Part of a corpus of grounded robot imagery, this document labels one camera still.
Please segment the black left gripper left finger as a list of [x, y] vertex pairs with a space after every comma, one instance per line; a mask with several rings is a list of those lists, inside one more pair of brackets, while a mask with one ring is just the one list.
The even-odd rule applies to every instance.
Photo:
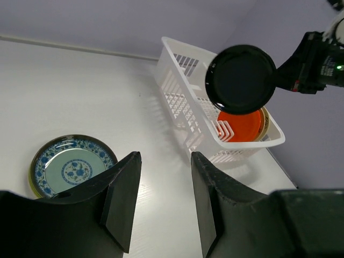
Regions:
[[51, 198], [1, 192], [1, 257], [122, 257], [130, 250], [141, 154]]

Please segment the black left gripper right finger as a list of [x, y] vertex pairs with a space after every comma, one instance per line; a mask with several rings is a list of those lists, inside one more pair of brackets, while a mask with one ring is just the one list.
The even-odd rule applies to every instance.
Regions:
[[343, 257], [343, 190], [255, 191], [191, 155], [204, 257]]

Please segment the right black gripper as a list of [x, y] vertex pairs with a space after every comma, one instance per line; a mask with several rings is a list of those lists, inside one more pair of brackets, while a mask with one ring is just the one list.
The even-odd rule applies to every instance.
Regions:
[[320, 32], [307, 32], [275, 75], [275, 86], [287, 91], [316, 94], [328, 85], [342, 88], [343, 47], [323, 41]]

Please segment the cream plate small flowers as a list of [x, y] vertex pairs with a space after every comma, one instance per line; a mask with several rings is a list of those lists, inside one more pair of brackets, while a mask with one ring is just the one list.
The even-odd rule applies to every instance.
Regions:
[[255, 139], [255, 141], [261, 141], [264, 136], [267, 134], [269, 125], [270, 125], [270, 117], [268, 110], [265, 107], [262, 107], [260, 110], [260, 115], [261, 115], [261, 126], [259, 129], [259, 133]]

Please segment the plain black plate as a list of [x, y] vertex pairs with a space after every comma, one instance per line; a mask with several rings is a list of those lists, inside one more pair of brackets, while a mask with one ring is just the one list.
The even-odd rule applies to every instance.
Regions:
[[259, 110], [272, 97], [276, 66], [262, 49], [235, 45], [220, 52], [209, 64], [205, 90], [220, 111], [243, 115]]

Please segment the orange plate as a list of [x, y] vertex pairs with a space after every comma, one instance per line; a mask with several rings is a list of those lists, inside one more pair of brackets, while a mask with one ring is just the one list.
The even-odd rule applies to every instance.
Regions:
[[233, 115], [220, 112], [217, 118], [217, 131], [224, 142], [250, 142], [261, 133], [263, 114], [261, 111], [245, 115]]

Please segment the blue floral plate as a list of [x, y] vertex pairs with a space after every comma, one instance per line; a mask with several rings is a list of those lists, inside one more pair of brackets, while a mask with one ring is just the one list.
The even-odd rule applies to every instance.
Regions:
[[33, 184], [42, 197], [53, 197], [110, 169], [118, 162], [102, 141], [70, 134], [44, 144], [29, 168]]

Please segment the lime green plate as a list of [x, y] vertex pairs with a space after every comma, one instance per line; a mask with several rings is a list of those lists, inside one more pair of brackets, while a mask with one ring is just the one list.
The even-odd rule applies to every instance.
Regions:
[[31, 173], [29, 172], [28, 173], [28, 183], [30, 185], [30, 189], [32, 190], [33, 194], [35, 195], [36, 198], [39, 198], [40, 197], [40, 194], [37, 192], [34, 184], [33, 184], [33, 181], [32, 181], [32, 177], [31, 177]]

